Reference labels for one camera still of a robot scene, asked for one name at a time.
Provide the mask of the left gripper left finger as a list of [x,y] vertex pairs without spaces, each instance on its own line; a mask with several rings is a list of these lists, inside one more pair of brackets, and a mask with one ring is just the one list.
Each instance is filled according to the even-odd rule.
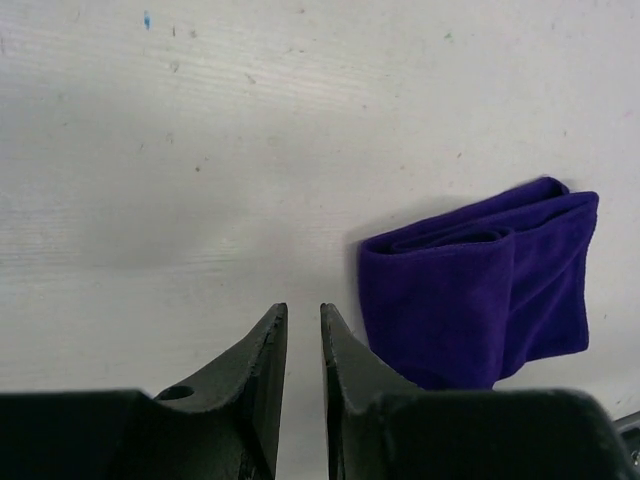
[[156,397],[138,390],[1,397],[4,479],[272,479],[287,307]]

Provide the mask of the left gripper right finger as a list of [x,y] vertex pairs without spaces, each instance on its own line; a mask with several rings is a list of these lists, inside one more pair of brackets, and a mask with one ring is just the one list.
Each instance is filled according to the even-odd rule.
[[636,479],[602,407],[572,390],[423,390],[320,308],[332,479]]

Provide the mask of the purple towel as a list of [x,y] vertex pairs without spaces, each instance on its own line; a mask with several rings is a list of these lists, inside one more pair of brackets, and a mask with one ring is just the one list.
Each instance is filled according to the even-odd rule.
[[542,177],[362,241],[370,348],[428,390],[489,389],[528,362],[585,351],[598,205]]

